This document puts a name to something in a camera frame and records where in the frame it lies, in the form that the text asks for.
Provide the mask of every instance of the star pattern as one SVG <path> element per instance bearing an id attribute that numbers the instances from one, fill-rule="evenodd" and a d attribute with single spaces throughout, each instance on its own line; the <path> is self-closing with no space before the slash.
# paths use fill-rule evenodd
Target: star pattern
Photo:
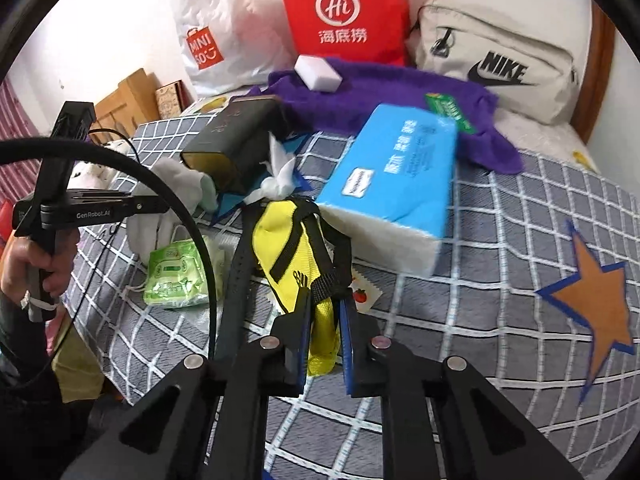
<path id="1" fill-rule="evenodd" d="M 625 263 L 601 267 L 582 235 L 570 222 L 568 225 L 578 271 L 536 293 L 591 331 L 587 379 L 580 393 L 582 402 L 611 349 L 631 355 L 635 349 L 629 330 Z"/>

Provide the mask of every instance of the white eraser block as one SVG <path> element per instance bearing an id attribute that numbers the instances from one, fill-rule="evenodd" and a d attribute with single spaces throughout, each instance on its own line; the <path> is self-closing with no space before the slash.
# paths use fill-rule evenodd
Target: white eraser block
<path id="1" fill-rule="evenodd" d="M 309 90 L 335 92 L 342 82 L 340 75 L 322 57 L 298 56 L 294 69 Z"/>

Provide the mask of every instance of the purple cloth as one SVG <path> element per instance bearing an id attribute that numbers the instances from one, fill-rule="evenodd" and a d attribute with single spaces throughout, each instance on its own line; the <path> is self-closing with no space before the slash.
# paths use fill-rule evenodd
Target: purple cloth
<path id="1" fill-rule="evenodd" d="M 342 76 L 331 94 L 309 90 L 293 71 L 273 72 L 262 94 L 275 94 L 289 105 L 297 128 L 355 135 L 380 103 L 427 108 L 429 92 L 453 96 L 476 128 L 474 135 L 458 134 L 458 158 L 497 171 L 515 174 L 523 170 L 518 150 L 494 127 L 498 98 L 483 86 L 413 68 L 377 63 L 327 59 Z M 253 88 L 250 94 L 259 94 Z"/>

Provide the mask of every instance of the wooden headboard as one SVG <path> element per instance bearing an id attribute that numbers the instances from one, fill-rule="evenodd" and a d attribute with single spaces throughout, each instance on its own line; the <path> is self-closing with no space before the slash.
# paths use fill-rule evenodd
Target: wooden headboard
<path id="1" fill-rule="evenodd" d="M 95 128 L 111 128 L 133 136 L 140 124 L 157 121 L 158 105 L 155 96 L 156 86 L 152 79 L 139 68 L 118 83 L 118 89 L 95 105 Z M 91 134 L 95 144 L 104 144 L 118 137 L 109 133 Z"/>
<path id="2" fill-rule="evenodd" d="M 589 56 L 571 126 L 582 142 L 589 141 L 609 85 L 616 26 L 596 2 L 591 3 Z"/>

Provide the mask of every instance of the black cable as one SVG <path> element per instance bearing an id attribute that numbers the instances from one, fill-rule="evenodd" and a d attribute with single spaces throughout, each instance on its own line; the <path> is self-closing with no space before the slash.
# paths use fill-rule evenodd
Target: black cable
<path id="1" fill-rule="evenodd" d="M 127 137 L 125 134 L 121 134 L 118 130 L 112 130 L 111 128 L 94 128 L 93 130 L 89 130 L 87 132 L 88 134 L 99 134 L 99 133 L 106 133 L 106 134 L 113 134 L 113 135 L 117 135 L 119 136 L 122 140 L 125 140 L 126 143 L 131 147 L 131 149 L 133 150 L 134 155 L 136 156 L 136 160 L 138 161 L 139 164 L 142 164 L 142 162 L 140 162 L 140 156 L 138 155 L 138 150 L 136 149 L 136 147 L 133 145 L 133 142 L 131 142 L 131 139 L 129 139 L 129 137 Z"/>
<path id="2" fill-rule="evenodd" d="M 25 388 L 28 388 L 29 386 L 34 384 L 36 381 L 38 381 L 38 379 L 40 377 L 42 377 L 42 375 L 45 374 L 46 371 L 51 368 L 51 366 L 53 364 L 53 359 L 55 359 L 56 356 L 58 355 L 58 353 L 60 352 L 60 349 L 62 348 L 62 345 L 65 343 L 66 338 L 69 336 L 69 334 L 71 333 L 72 328 L 74 327 L 74 325 L 76 323 L 76 319 L 78 318 L 78 314 L 80 314 L 80 308 L 82 307 L 82 302 L 84 301 L 84 298 L 86 298 L 86 295 L 87 295 L 87 293 L 89 291 L 89 287 L 91 286 L 91 282 L 94 280 L 94 277 L 95 277 L 96 272 L 98 270 L 98 264 L 100 263 L 100 260 L 104 256 L 104 253 L 110 247 L 111 242 L 113 242 L 113 239 L 115 238 L 115 235 L 118 233 L 121 225 L 122 225 L 122 222 L 120 222 L 117 225 L 116 229 L 113 231 L 113 233 L 111 233 L 111 237 L 107 240 L 107 243 L 105 243 L 104 247 L 102 247 L 102 250 L 100 251 L 100 254 L 98 255 L 98 259 L 95 262 L 94 268 L 92 269 L 91 274 L 89 275 L 89 280 L 87 281 L 87 284 L 86 284 L 86 286 L 84 288 L 84 292 L 82 293 L 82 296 L 80 297 L 80 301 L 78 303 L 78 309 L 76 310 L 75 314 L 71 318 L 71 322 L 69 323 L 69 326 L 66 328 L 66 332 L 62 336 L 62 339 L 60 339 L 60 342 L 58 343 L 58 345 L 56 346 L 54 351 L 51 353 L 51 355 L 49 357 L 49 360 L 47 361 L 47 364 L 44 365 L 44 368 L 42 368 L 42 370 L 40 370 L 37 374 L 35 374 L 28 381 L 26 381 L 24 383 L 21 383 L 21 384 L 16 384 L 15 386 L 9 386 L 7 388 L 4 388 L 4 390 L 10 391 L 10 392 L 14 392 L 14 391 L 17 391 L 17 390 L 23 390 Z"/>
<path id="3" fill-rule="evenodd" d="M 105 150 L 90 142 L 77 142 L 69 139 L 51 139 L 47 137 L 27 137 L 21 139 L 0 141 L 0 166 L 30 160 L 32 158 L 63 158 L 71 160 L 84 160 L 94 164 L 102 164 L 122 171 L 156 193 L 164 202 L 174 210 L 180 222 L 189 232 L 189 236 L 196 245 L 200 259 L 204 267 L 207 280 L 207 294 L 209 295 L 209 359 L 213 360 L 216 338 L 216 277 L 213 273 L 211 257 L 204 243 L 202 233 L 198 229 L 193 217 L 187 208 L 165 182 L 153 171 L 138 164 L 132 158 L 113 150 Z"/>

